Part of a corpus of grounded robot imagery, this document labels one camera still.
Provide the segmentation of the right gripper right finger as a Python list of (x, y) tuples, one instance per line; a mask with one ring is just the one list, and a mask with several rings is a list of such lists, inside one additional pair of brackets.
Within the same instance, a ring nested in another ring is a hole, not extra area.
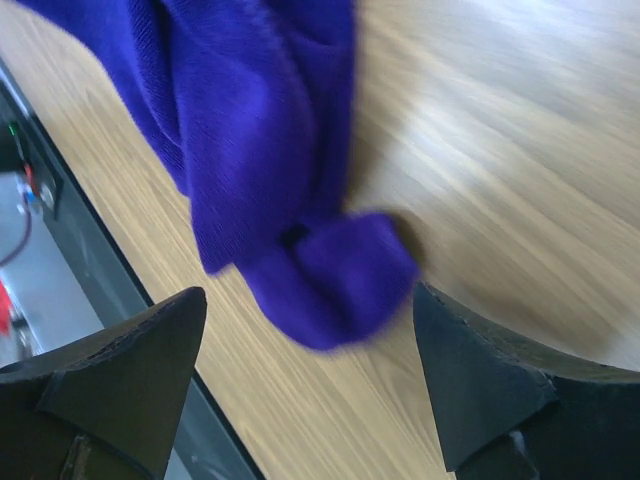
[(456, 478), (638, 478), (638, 372), (545, 346), (424, 284), (413, 320)]

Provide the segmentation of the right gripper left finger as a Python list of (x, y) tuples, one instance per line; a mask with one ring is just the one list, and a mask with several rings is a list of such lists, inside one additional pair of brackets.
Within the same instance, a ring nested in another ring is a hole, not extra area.
[(163, 478), (206, 313), (191, 287), (2, 368), (2, 478)]

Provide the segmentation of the purple towel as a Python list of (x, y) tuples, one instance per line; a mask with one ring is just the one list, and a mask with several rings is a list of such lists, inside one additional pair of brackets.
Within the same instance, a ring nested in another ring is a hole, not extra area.
[(419, 269), (384, 213), (342, 210), (350, 1), (31, 1), (99, 60), (189, 199), (201, 263), (236, 267), (282, 333), (369, 338)]

